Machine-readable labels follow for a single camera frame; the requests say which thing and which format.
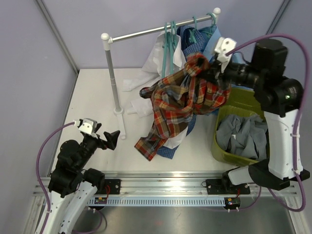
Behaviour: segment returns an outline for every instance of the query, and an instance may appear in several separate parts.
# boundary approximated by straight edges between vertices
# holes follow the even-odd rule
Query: black bracket
[[[249,187],[245,187],[246,184],[240,184],[233,187],[225,187],[222,184],[222,179],[207,179],[206,181],[206,189],[208,195],[223,195],[223,194],[238,194],[238,189],[240,189],[240,194],[248,195],[250,194]]]
[[[120,179],[105,179],[103,189],[98,190],[96,194],[106,195],[106,187],[109,186],[111,189],[109,195],[119,195],[120,194]]]

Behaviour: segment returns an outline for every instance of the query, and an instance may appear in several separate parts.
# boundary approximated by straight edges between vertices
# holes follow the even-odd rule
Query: white cable clip
[[[80,125],[80,119],[74,119],[74,126],[79,127]]]
[[[232,57],[232,55],[226,55],[226,53],[233,50],[235,47],[236,41],[231,38],[220,37],[216,43],[212,54],[218,54],[217,60],[221,62],[221,73],[224,72]]]
[[[295,172],[297,175],[300,175],[300,171],[298,169],[297,170],[293,169],[292,171]]]
[[[291,133],[291,137],[300,138],[300,134],[293,134],[293,133]]]

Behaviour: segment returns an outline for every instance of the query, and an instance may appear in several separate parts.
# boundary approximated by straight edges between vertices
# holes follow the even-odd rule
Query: cable
[[[107,199],[108,199],[108,195],[109,195],[109,193],[111,192],[111,187],[109,187],[109,185],[107,185],[107,188],[108,188],[108,191],[107,191],[107,189],[106,189],[106,193],[107,193],[107,196],[106,196],[106,201],[107,201]]]
[[[258,193],[258,196],[256,197],[256,199],[253,201],[252,204],[250,204],[249,206],[247,207],[244,207],[244,208],[241,208],[241,209],[238,209],[238,210],[217,210],[217,209],[210,209],[210,208],[207,208],[206,210],[209,210],[209,211],[215,211],[215,212],[237,212],[237,211],[245,211],[249,208],[251,208],[252,206],[254,206],[256,204],[256,202],[259,200],[260,196],[261,196],[261,191],[262,191],[262,187],[259,186],[259,193]]]
[[[39,174],[39,160],[40,160],[40,156],[41,156],[41,153],[42,153],[42,150],[44,148],[44,146],[46,145],[46,143],[59,131],[61,131],[63,128],[66,128],[70,125],[74,125],[75,123],[74,122],[71,122],[71,123],[67,123],[63,126],[61,126],[60,128],[56,129],[54,132],[52,132],[50,134],[50,136],[48,136],[48,138],[43,142],[43,144],[41,145],[40,149],[39,149],[39,152],[38,152],[38,155],[37,155],[37,160],[36,160],[36,176],[37,176],[37,180],[39,182],[39,185],[40,187],[42,188],[43,190],[43,193],[44,193],[44,196],[45,196],[45,199],[47,200],[47,213],[46,213],[46,216],[44,218],[44,222],[43,222],[43,225],[41,227],[41,230],[40,230],[40,234],[43,233],[43,230],[45,228],[45,225],[47,224],[47,221],[48,221],[48,217],[49,217],[49,212],[51,210],[51,203],[50,203],[50,198],[49,198],[49,195],[48,195],[48,192],[46,191],[44,185],[43,185],[43,182],[40,178],[40,174]]]
[[[239,195],[240,195],[240,189],[238,189],[238,190],[237,190],[237,195],[236,195],[236,197],[235,197],[235,198],[238,198],[238,197],[239,197]]]
[[[77,234],[92,234],[92,233],[95,233],[102,225],[102,222],[103,222],[103,218],[105,220],[105,229],[107,228],[107,220],[106,220],[106,217],[104,216],[103,213],[101,213],[100,211],[97,211],[96,209],[93,209],[93,211],[97,212],[99,215],[100,215],[100,221],[99,221],[99,224],[92,230],[92,231],[89,231],[89,232],[78,232],[76,230],[73,230],[74,233],[77,233]]]
[[[236,47],[235,49],[229,51],[226,55],[230,55],[230,54],[233,54],[234,52],[252,44],[252,43],[255,43],[259,40],[262,40],[262,39],[268,39],[268,38],[286,38],[286,39],[289,39],[289,40],[292,40],[293,42],[295,42],[301,49],[303,55],[304,55],[304,58],[305,58],[305,69],[306,69],[306,72],[305,72],[305,79],[304,79],[304,89],[303,89],[303,95],[302,95],[302,100],[301,100],[301,104],[300,104],[300,108],[298,109],[298,112],[297,112],[297,115],[296,115],[296,118],[295,118],[295,121],[294,121],[294,124],[293,124],[293,130],[292,130],[292,162],[293,162],[293,170],[294,170],[294,173],[295,173],[295,176],[296,176],[296,179],[298,181],[298,184],[299,184],[299,188],[300,188],[300,192],[301,192],[301,196],[302,196],[302,205],[300,208],[298,209],[293,209],[293,208],[290,208],[287,206],[287,204],[282,201],[280,198],[278,198],[271,189],[269,189],[270,193],[272,194],[272,196],[278,201],[281,203],[281,205],[283,207],[285,207],[286,209],[290,210],[290,211],[293,211],[293,212],[300,212],[300,211],[303,211],[304,208],[306,207],[306,195],[305,195],[305,192],[304,192],[304,188],[303,188],[303,184],[302,184],[302,181],[300,179],[300,176],[299,176],[299,173],[298,173],[298,165],[297,165],[297,135],[298,135],[298,127],[299,127],[299,122],[300,122],[300,118],[301,118],[301,115],[302,115],[302,111],[303,111],[303,108],[304,108],[304,105],[306,104],[306,101],[307,101],[307,98],[308,98],[308,92],[307,92],[307,89],[309,88],[309,83],[310,83],[310,57],[309,57],[309,53],[308,53],[308,50],[307,48],[304,46],[304,44],[299,41],[297,38],[291,36],[291,35],[287,35],[287,34],[280,34],[280,33],[277,33],[277,34],[268,34],[268,35],[264,35],[264,36],[261,36],[261,37],[258,37],[258,38],[255,38],[253,40],[250,40],[238,47]]]
[[[250,62],[249,61],[247,61],[247,60],[245,60],[245,58],[244,58],[244,54],[242,53],[242,52],[240,52],[240,51],[236,51],[236,52],[234,52],[233,54],[240,54],[240,56],[242,57],[242,59],[243,59],[243,61],[246,63],[246,64],[250,64]]]

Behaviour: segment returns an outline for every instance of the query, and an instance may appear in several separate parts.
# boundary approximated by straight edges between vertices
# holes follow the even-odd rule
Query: rack pole
[[[219,17],[220,13],[221,13],[220,8],[217,7],[217,8],[214,9],[213,14],[215,16],[215,23],[217,23],[218,17]],[[204,16],[204,17],[198,18],[196,21],[197,22],[203,22],[203,21],[206,21],[206,20],[211,20],[211,18],[212,18],[211,16]],[[192,23],[194,23],[194,19],[189,19],[189,20],[186,20],[186,21],[178,22],[175,25],[177,27],[180,27],[180,26],[188,25],[188,24],[192,24]],[[110,78],[111,78],[111,85],[112,85],[113,95],[114,95],[114,102],[115,102],[114,114],[117,116],[121,139],[125,139],[126,138],[126,131],[125,131],[125,126],[124,126],[123,116],[122,116],[123,115],[123,108],[120,106],[119,97],[118,97],[118,90],[117,90],[117,85],[116,85],[116,80],[115,80],[114,66],[113,66],[113,61],[112,61],[110,44],[112,44],[113,42],[126,40],[126,39],[130,39],[130,38],[136,38],[136,37],[139,37],[139,36],[143,36],[143,35],[150,34],[150,33],[155,33],[155,32],[160,32],[160,31],[163,31],[163,30],[165,30],[164,26],[163,27],[159,27],[159,28],[149,29],[149,30],[142,31],[142,32],[137,32],[137,33],[124,35],[124,36],[117,37],[117,38],[112,38],[107,33],[103,33],[101,35],[101,39],[103,40],[103,46],[104,46],[106,59],[107,59],[108,71],[109,71],[109,75],[110,75]]]
[[[116,80],[115,80],[115,73],[114,73],[113,60],[112,60],[112,54],[111,54],[111,46],[108,43],[110,37],[107,33],[103,33],[101,35],[101,39],[103,40],[103,46],[104,46],[104,50],[106,54],[109,76],[111,78],[111,85],[112,85],[114,102],[115,102],[114,114],[117,116],[119,130],[120,130],[120,137],[121,139],[125,139],[126,130],[125,130],[123,117],[122,117],[123,108],[120,106],[120,102],[119,102],[119,96],[118,96],[118,90],[117,90],[117,85],[116,85]]]
[[[217,23],[218,21],[218,17],[219,14],[221,13],[220,8],[215,8],[213,11],[213,14],[215,16],[215,23]],[[203,21],[207,21],[207,20],[211,20],[211,16],[203,16],[203,17],[199,17],[196,19],[197,22],[203,22]],[[177,27],[180,26],[184,26],[184,25],[188,25],[188,24],[192,24],[194,23],[194,19],[188,19],[186,21],[182,21],[182,22],[178,22],[175,25]],[[167,25],[167,30],[171,29],[171,25]],[[149,29],[149,30],[145,30],[145,31],[141,31],[141,32],[137,32],[137,33],[132,33],[132,34],[128,34],[128,35],[124,35],[124,36],[120,36],[120,37],[116,37],[116,38],[109,38],[109,42],[110,44],[114,43],[114,42],[118,42],[121,40],[126,40],[126,39],[130,39],[130,38],[136,38],[139,36],[143,36],[143,35],[147,35],[147,34],[151,34],[151,33],[156,33],[156,32],[161,32],[165,30],[165,27],[158,27],[158,28],[153,28],[153,29]]]

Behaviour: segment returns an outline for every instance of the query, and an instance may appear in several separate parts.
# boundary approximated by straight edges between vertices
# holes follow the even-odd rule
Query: gray wall
[[[308,48],[310,57],[312,58],[312,23],[311,23],[311,0],[293,0],[290,4],[285,16],[275,30],[275,33],[287,33],[296,36]],[[298,79],[303,83],[304,79],[304,59],[299,47],[291,41],[283,40],[284,44],[289,48],[289,54],[286,63],[285,75],[289,78]],[[304,168],[312,172],[312,82],[308,87],[309,98],[305,106],[304,113],[300,126],[300,153]],[[304,182],[307,207],[305,209],[305,216],[310,224],[312,230],[312,183],[311,179]]]
[[[221,8],[220,31],[238,43],[266,32],[282,0],[44,0],[79,68],[106,67],[100,35],[117,37]],[[112,46],[115,67],[141,67],[158,33]],[[248,48],[246,57],[252,53]]]
[[[0,233],[19,234],[44,139],[65,115],[75,76],[33,0],[0,3]],[[46,147],[46,175],[55,140]]]

